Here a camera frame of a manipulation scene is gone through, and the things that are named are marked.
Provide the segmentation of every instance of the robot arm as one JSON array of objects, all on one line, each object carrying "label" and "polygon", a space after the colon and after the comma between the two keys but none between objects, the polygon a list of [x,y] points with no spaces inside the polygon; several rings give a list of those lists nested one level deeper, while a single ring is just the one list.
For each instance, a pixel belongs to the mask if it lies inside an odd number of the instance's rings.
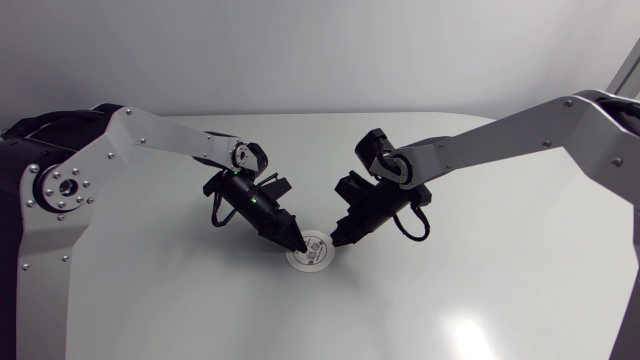
[{"label": "robot arm", "polygon": [[[423,183],[456,169],[555,147],[564,147],[587,176],[634,205],[633,242],[640,258],[640,103],[600,91],[562,97],[457,136],[398,149],[380,129],[371,131],[356,153],[379,182],[374,186],[354,172],[340,180],[336,191],[350,207],[331,234],[333,243],[355,243],[390,217],[407,235],[395,214],[410,203],[420,218],[419,207],[431,201]],[[426,238],[429,223],[421,220]],[[640,354],[638,282],[640,272],[611,358]]]},{"label": "robot arm", "polygon": [[[71,250],[89,225],[100,187],[125,169],[133,145],[189,155],[222,169],[205,194],[216,192],[218,202],[233,200],[260,235],[306,250],[295,216],[277,203],[289,184],[286,179],[253,184],[267,157],[241,138],[111,104],[24,119],[2,137],[3,358],[65,359]],[[248,206],[254,198],[260,204]]]}]

